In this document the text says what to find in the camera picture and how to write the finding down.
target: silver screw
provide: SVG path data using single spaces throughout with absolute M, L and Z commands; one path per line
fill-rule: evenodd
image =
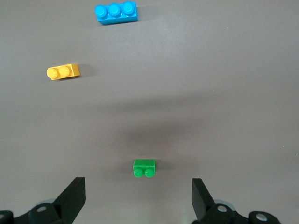
M 217 207 L 217 209 L 218 209 L 218 211 L 220 211 L 220 212 L 227 212 L 227 211 L 228 211 L 227 208 L 224 207 L 223 205 L 219 205 L 219 206 Z
M 256 214 L 256 218 L 258 220 L 264 221 L 264 222 L 268 220 L 267 217 L 265 215 L 261 214 L 261 213 Z
M 36 211 L 37 212 L 42 212 L 42 211 L 45 211 L 47 209 L 46 206 L 42 206 L 42 207 L 39 207 Z

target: blue lego brick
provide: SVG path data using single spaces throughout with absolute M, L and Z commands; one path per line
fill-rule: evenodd
M 106 6 L 97 5 L 94 13 L 98 22 L 103 25 L 138 21 L 137 7 L 133 1 L 120 4 L 112 3 Z

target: lego brick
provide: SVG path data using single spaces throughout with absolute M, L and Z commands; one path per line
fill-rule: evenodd
M 155 160 L 135 160 L 133 164 L 133 172 L 135 177 L 153 177 L 156 172 Z
M 126 1 L 120 4 L 97 5 L 94 13 L 98 22 L 103 25 L 138 21 L 137 7 L 133 1 Z
M 56 80 L 80 76 L 80 72 L 77 64 L 65 64 L 57 67 L 48 68 L 47 76 L 52 80 Z

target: gray table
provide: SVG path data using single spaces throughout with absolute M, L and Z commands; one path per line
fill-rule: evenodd
M 84 176 L 75 224 L 189 224 L 200 177 L 241 215 L 297 224 L 299 2 L 138 0 L 111 26 L 99 3 L 0 3 L 0 210 Z M 79 78 L 46 76 L 68 63 Z

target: black metal bracket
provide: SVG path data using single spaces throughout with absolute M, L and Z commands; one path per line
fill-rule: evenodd
M 11 211 L 0 211 L 0 224 L 72 224 L 85 201 L 85 178 L 76 177 L 53 203 L 37 205 L 16 218 Z
M 192 179 L 192 205 L 197 220 L 192 224 L 281 224 L 273 215 L 253 211 L 245 218 L 224 204 L 217 204 L 201 179 Z

